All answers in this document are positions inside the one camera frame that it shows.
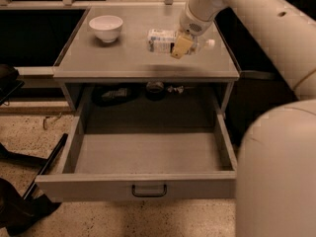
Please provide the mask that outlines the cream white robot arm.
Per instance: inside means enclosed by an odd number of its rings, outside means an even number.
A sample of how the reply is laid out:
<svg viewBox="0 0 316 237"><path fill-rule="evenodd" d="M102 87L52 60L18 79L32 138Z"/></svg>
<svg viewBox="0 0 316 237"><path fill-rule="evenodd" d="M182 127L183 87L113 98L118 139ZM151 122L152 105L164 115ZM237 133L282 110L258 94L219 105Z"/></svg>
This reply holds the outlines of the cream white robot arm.
<svg viewBox="0 0 316 237"><path fill-rule="evenodd" d="M237 237L316 237L315 0L188 0L241 65L228 119L237 139Z"/></svg>

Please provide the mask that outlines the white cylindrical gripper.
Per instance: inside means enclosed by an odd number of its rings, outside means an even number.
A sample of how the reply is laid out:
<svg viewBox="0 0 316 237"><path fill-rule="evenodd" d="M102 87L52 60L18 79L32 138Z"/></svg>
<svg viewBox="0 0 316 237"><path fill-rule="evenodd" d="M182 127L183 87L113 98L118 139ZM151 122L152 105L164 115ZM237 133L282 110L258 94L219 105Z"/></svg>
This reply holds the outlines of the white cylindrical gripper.
<svg viewBox="0 0 316 237"><path fill-rule="evenodd" d="M194 44L192 36L203 35L212 22L213 18L206 21L198 18L191 12L189 5L186 5L180 15L180 28L184 33L177 32L171 56L180 59L188 53Z"/></svg>

